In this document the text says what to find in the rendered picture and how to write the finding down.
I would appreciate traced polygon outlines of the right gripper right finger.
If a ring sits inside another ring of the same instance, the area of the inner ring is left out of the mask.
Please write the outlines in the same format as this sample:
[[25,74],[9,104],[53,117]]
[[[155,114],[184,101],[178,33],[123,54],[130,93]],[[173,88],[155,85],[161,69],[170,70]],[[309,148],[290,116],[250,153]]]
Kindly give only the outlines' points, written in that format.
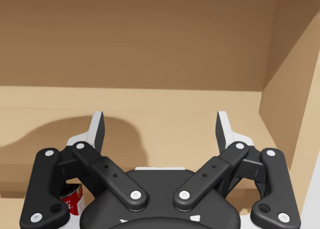
[[260,195],[250,212],[256,227],[300,229],[300,214],[284,153],[276,148],[257,150],[250,137],[232,130],[225,111],[217,112],[215,135],[219,155],[174,192],[175,208],[188,212],[213,189],[225,198],[242,179],[249,179]]

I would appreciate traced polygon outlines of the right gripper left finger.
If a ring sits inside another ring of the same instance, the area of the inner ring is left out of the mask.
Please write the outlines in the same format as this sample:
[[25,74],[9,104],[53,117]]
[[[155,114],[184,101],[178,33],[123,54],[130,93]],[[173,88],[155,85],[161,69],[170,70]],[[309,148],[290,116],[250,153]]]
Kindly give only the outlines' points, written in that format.
[[110,158],[101,155],[105,136],[102,111],[94,112],[87,132],[71,137],[64,150],[44,148],[35,156],[20,216],[20,229],[59,229],[70,220],[60,199],[66,181],[79,178],[94,196],[105,190],[130,211],[148,204],[148,194]]

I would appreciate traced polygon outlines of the pale wooden shelf unit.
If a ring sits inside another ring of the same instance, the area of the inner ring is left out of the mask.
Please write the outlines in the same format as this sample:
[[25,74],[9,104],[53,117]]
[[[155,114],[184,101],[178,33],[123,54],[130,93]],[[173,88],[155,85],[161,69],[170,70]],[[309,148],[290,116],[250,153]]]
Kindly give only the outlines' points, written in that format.
[[103,111],[124,170],[197,170],[217,111],[282,150],[303,209],[319,150],[320,0],[0,0],[0,229],[36,153]]

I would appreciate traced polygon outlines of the red and white can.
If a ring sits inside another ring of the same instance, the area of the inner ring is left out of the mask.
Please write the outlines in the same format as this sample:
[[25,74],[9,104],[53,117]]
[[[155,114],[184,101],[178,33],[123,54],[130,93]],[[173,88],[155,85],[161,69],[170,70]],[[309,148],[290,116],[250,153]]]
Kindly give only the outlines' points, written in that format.
[[60,200],[68,206],[69,212],[80,216],[85,209],[84,192],[81,183],[67,183],[62,189]]

